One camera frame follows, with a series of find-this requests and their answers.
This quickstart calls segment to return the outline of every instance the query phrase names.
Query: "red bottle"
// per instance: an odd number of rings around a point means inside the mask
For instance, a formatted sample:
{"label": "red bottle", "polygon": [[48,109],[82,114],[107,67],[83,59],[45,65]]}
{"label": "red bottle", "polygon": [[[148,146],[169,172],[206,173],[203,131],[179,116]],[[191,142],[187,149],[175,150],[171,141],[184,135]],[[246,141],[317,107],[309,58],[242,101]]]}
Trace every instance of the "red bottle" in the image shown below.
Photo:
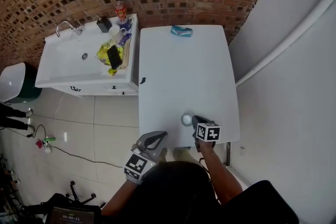
{"label": "red bottle", "polygon": [[126,21],[126,8],[123,1],[117,1],[115,9],[117,16],[119,17],[119,22]]}

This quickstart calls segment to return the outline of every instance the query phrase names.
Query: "white bin lid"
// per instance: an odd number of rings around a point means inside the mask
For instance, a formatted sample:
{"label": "white bin lid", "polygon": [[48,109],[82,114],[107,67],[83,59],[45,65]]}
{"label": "white bin lid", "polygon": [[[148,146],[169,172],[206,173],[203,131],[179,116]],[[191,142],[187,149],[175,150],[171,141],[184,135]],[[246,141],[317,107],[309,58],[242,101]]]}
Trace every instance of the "white bin lid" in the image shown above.
{"label": "white bin lid", "polygon": [[26,65],[21,62],[6,67],[0,75],[0,101],[6,102],[17,97],[25,79]]}

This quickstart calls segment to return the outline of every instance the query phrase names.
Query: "chrome faucet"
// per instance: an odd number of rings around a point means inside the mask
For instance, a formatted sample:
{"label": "chrome faucet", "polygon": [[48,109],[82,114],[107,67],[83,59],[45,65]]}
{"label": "chrome faucet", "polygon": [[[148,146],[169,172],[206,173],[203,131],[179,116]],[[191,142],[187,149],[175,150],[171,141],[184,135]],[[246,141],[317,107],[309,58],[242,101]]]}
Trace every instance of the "chrome faucet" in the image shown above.
{"label": "chrome faucet", "polygon": [[67,20],[63,20],[63,21],[61,21],[61,22],[58,24],[58,26],[57,26],[57,28],[56,28],[56,35],[57,35],[58,37],[61,36],[60,33],[59,33],[58,28],[60,27],[60,25],[61,25],[62,23],[66,23],[68,26],[70,26],[70,28],[71,28],[71,29],[72,29],[78,36],[80,36],[80,34],[82,34],[83,25],[82,25],[81,23],[79,23],[79,26],[75,27],[75,26],[73,26],[71,23],[69,23]]}

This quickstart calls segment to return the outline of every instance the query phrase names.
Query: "hand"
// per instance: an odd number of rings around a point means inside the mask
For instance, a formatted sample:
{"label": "hand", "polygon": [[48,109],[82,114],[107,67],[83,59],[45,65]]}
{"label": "hand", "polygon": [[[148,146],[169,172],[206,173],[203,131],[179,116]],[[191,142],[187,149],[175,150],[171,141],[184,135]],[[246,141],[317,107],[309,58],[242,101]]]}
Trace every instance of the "hand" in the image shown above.
{"label": "hand", "polygon": [[213,150],[213,148],[212,148],[212,143],[213,142],[204,142],[202,140],[198,140],[198,143],[200,145],[200,149],[199,150],[201,151],[201,153]]}

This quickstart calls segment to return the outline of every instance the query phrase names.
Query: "drawer handle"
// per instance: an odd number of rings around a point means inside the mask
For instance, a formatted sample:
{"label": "drawer handle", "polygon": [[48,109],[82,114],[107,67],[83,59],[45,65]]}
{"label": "drawer handle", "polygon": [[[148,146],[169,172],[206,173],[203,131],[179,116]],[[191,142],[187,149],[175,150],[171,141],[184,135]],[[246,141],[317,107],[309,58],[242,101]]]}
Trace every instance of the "drawer handle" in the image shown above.
{"label": "drawer handle", "polygon": [[78,88],[76,88],[76,87],[74,87],[74,86],[70,86],[70,89],[71,89],[72,91],[75,91],[75,92],[80,92],[80,91],[81,91],[81,89],[78,89]]}

